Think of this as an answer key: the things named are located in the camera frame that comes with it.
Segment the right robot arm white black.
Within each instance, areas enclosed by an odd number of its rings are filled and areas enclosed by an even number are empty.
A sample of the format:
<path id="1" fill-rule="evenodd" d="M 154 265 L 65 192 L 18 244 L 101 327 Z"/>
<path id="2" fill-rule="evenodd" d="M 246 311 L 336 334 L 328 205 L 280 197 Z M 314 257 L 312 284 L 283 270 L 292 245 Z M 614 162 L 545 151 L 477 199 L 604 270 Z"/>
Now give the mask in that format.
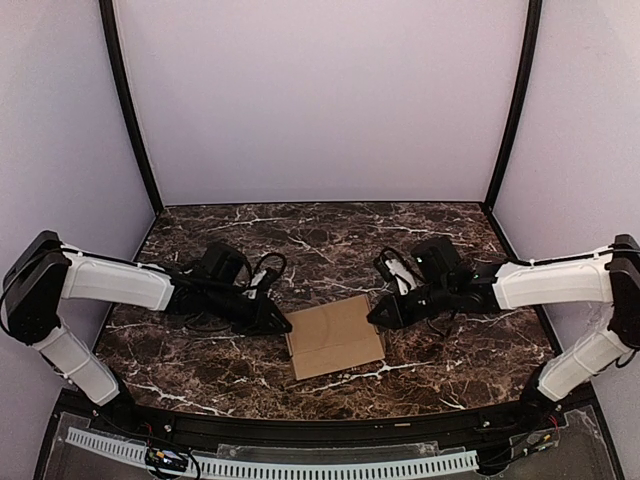
<path id="1" fill-rule="evenodd" d="M 374 265 L 397 290 L 368 313 L 370 324 L 404 329 L 450 312 L 490 314 L 572 302 L 609 304 L 609 320 L 538 367 L 521 394 L 525 404 L 554 405 L 610 364 L 639 349 L 639 245 L 627 234 L 591 252 L 544 260 L 508 259 L 471 269 L 447 237 L 416 245 L 411 269 L 387 247 Z"/>

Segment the brown cardboard paper box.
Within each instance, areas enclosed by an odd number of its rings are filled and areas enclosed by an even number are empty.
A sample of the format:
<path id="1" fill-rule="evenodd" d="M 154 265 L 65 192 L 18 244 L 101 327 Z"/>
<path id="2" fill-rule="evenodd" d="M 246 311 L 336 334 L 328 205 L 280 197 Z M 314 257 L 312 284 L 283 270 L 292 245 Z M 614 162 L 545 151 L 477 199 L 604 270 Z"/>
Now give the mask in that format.
<path id="1" fill-rule="evenodd" d="M 365 295 L 288 313 L 287 347 L 296 380 L 359 367 L 385 358 L 383 342 L 367 320 Z"/>

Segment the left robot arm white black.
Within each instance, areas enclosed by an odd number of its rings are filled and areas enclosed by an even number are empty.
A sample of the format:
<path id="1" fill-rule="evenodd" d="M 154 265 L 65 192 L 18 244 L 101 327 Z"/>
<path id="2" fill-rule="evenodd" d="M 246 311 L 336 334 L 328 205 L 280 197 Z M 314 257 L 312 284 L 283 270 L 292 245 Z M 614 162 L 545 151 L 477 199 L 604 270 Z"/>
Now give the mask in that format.
<path id="1" fill-rule="evenodd" d="M 38 351 L 96 406 L 126 399 L 128 390 L 59 315 L 63 300 L 131 305 L 169 315 L 208 314 L 241 336 L 288 334 L 293 327 L 270 298 L 283 268 L 251 265 L 223 242 L 183 269 L 116 259 L 40 232 L 6 273 L 1 328 Z"/>

